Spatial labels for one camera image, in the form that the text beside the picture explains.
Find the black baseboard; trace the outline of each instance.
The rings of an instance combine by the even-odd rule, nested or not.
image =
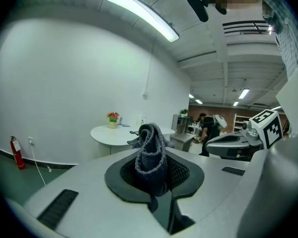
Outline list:
[[[7,158],[9,158],[9,159],[14,160],[13,155],[11,155],[11,154],[3,151],[3,150],[0,150],[0,154],[3,155],[3,156],[5,156],[5,157],[7,157]],[[35,166],[35,162],[32,161],[32,160],[23,158],[23,161],[24,161],[24,163],[26,165],[33,165],[33,166]],[[66,169],[66,170],[75,166],[75,165],[63,165],[63,164],[55,164],[55,163],[45,163],[45,162],[39,162],[39,161],[37,161],[36,164],[38,165],[38,167],[41,167],[41,168],[48,168],[48,166],[49,166],[50,169]]]

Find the ceiling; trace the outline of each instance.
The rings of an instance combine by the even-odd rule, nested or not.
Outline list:
[[[160,33],[156,43],[178,62],[191,79],[191,94],[204,105],[232,106],[244,88],[250,89],[239,106],[263,109],[278,106],[277,92],[287,81],[275,36],[224,34],[223,23],[263,20],[261,4],[219,14],[209,6],[209,21],[199,21],[186,0],[141,0],[157,11],[178,32],[170,43]],[[152,37],[154,29],[135,14],[107,0],[18,0],[16,7],[62,4],[108,13]]]

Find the wall socket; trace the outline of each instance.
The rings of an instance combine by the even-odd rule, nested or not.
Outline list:
[[[30,145],[34,145],[33,137],[28,137],[28,141]]]

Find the fire extinguisher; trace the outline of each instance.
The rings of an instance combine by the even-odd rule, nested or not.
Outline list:
[[[16,140],[14,136],[11,137],[10,145],[18,168],[20,170],[25,169],[25,164],[21,156],[21,147],[19,145],[18,140]]]

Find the folded cloth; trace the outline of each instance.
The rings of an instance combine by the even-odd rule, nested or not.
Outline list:
[[[128,141],[134,148],[141,149],[136,157],[135,169],[138,183],[146,192],[153,196],[162,196],[168,189],[166,186],[167,159],[165,147],[174,145],[167,141],[160,128],[154,124],[140,126],[139,138]]]

